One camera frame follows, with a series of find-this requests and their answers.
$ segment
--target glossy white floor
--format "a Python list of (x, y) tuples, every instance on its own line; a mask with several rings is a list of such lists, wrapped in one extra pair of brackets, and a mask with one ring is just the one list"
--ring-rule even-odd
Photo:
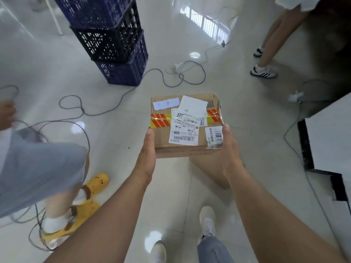
[[(118, 189), (134, 166), (150, 124), (150, 97), (211, 92), (221, 99), (224, 120), (235, 132), (252, 175), (309, 227), (336, 245), (299, 159), (283, 141), (283, 134), (298, 113), (298, 105), (286, 101), (288, 94), (304, 80), (318, 77), (308, 32), (302, 27), (292, 35), (275, 57), (281, 68), (280, 76), (264, 81), (250, 76), (249, 70), (256, 63), (253, 51), (282, 11), (274, 0), (137, 0), (137, 3), (149, 53), (146, 70), (165, 70), (186, 60), (203, 62), (206, 49), (222, 40), (231, 42), (226, 48), (208, 52), (209, 61), (204, 64), (206, 80), (201, 85), (183, 83), (167, 88), (160, 73), (151, 71), (116, 110), (74, 120), (89, 135), (88, 176), (105, 172), (111, 178), (106, 191), (98, 197), (100, 203)], [(231, 9), (220, 13), (225, 6)], [(215, 21), (205, 18), (218, 14)], [(66, 95), (79, 95), (86, 113), (98, 114), (115, 107), (122, 94), (130, 90), (107, 84), (67, 21), (62, 16), (58, 19), (64, 36), (57, 34), (48, 11), (34, 13), (26, 0), (0, 2), (0, 81), (1, 85), (14, 84), (20, 88), (15, 100), (18, 118), (29, 124), (80, 115), (80, 109), (59, 108), (59, 100)], [(185, 78), (193, 83), (200, 82), (203, 76), (198, 67), (185, 73)], [(178, 76), (165, 75), (169, 85), (176, 85), (179, 80)], [(10, 92), (3, 90), (0, 97), (6, 94)], [(76, 107), (79, 101), (69, 97), (62, 105)], [(85, 135), (70, 123), (53, 123), (43, 132), (53, 142), (71, 141), (87, 146)], [(288, 139), (300, 151), (295, 127)], [(314, 184), (323, 191), (319, 180)], [(214, 208), (217, 236), (236, 262), (256, 262), (230, 191), (222, 191), (187, 158), (179, 158), (157, 161), (126, 263), (147, 262), (152, 245), (159, 239), (165, 243), (168, 262), (197, 262), (198, 215), (205, 204)], [(23, 219), (34, 214), (32, 209)], [(1, 225), (8, 221), (3, 218)], [(2, 263), (42, 262), (48, 256), (28, 242), (34, 225), (35, 221), (31, 221), (0, 229)], [(39, 244), (37, 231), (32, 239)]]

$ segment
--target light blue jeans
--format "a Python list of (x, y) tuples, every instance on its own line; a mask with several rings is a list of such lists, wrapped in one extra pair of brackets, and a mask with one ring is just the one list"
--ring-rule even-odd
[(199, 263), (234, 263), (225, 245), (214, 236), (206, 236), (198, 244)]

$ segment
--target gray shorts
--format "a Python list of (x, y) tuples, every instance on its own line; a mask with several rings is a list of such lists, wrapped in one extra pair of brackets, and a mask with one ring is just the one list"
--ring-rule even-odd
[(43, 143), (30, 129), (13, 131), (0, 174), (0, 218), (82, 182), (85, 159), (83, 146)]

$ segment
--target forearm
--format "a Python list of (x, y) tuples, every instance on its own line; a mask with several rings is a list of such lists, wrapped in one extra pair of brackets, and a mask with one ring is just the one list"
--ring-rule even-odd
[(226, 177), (260, 263), (345, 262), (336, 248), (269, 194), (240, 161)]
[(138, 171), (45, 261), (123, 263), (150, 183)]

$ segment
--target plastic crate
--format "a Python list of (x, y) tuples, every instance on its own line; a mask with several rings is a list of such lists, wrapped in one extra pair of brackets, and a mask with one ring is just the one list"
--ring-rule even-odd
[(126, 64), (96, 62), (109, 84), (139, 86), (143, 78), (148, 54), (142, 31), (132, 58)]
[(74, 28), (114, 28), (133, 0), (55, 0)]
[(135, 0), (114, 29), (71, 29), (91, 60), (106, 63), (127, 63), (142, 31)]

